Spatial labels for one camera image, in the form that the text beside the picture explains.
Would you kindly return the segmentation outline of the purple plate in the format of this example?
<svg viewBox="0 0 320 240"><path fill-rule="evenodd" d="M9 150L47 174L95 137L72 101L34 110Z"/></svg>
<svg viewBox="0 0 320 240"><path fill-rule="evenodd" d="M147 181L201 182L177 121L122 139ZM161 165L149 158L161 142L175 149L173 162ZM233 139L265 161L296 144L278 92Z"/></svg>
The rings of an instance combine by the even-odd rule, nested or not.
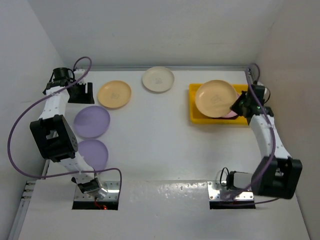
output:
<svg viewBox="0 0 320 240"><path fill-rule="evenodd" d="M97 105L88 106L79 111L73 121L75 133L86 139L98 138L109 128L111 116L109 112Z"/></svg>
<svg viewBox="0 0 320 240"><path fill-rule="evenodd" d="M78 144L78 152L85 162L95 171L104 170L108 163L109 151L106 145L97 139L86 139Z"/></svg>

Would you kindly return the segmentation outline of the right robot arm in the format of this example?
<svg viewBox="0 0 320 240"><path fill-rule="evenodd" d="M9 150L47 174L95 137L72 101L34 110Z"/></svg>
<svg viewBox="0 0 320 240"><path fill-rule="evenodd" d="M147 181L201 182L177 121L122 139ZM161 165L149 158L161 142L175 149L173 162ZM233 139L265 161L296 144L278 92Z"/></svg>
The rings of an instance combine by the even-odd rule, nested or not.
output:
<svg viewBox="0 0 320 240"><path fill-rule="evenodd" d="M284 147L275 125L274 113L264 106L265 87L249 84L230 109L245 117L256 138L261 161L250 183L254 195L289 200L294 196L303 169Z"/></svg>

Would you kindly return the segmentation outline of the pink plate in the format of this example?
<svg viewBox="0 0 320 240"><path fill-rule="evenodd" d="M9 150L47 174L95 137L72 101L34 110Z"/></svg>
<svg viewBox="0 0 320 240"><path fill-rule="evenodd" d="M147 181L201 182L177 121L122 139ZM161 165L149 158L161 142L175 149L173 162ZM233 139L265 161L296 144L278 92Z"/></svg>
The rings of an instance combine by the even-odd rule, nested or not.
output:
<svg viewBox="0 0 320 240"><path fill-rule="evenodd" d="M223 119L230 119L230 118L234 118L237 117L238 114L236 112L234 112L233 110L231 110L228 114L222 116L221 118Z"/></svg>

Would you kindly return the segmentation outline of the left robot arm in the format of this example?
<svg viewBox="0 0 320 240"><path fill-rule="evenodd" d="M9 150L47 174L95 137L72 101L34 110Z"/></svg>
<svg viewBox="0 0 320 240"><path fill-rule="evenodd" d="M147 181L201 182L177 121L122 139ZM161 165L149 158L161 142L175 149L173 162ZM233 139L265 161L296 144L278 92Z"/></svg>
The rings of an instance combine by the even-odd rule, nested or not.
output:
<svg viewBox="0 0 320 240"><path fill-rule="evenodd" d="M78 152L78 141L65 119L66 106L94 104L93 84L76 83L74 72L55 68L45 90L44 109L29 127L41 156L65 167L83 194L102 200L107 190L101 185L93 167Z"/></svg>

